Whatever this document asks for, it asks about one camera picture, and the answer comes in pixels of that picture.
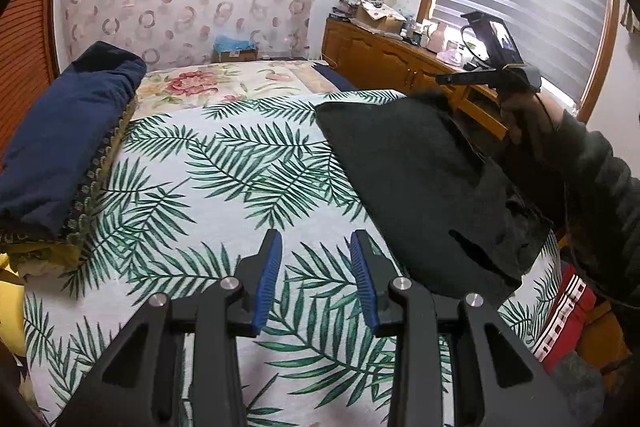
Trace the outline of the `right forearm dark sleeve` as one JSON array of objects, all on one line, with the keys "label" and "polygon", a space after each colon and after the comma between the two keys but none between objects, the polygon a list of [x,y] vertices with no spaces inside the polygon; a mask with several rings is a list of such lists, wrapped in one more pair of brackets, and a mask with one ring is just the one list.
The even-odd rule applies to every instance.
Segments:
[{"label": "right forearm dark sleeve", "polygon": [[639,306],[639,180],[604,135],[569,113],[544,143],[564,188],[570,253],[602,294]]}]

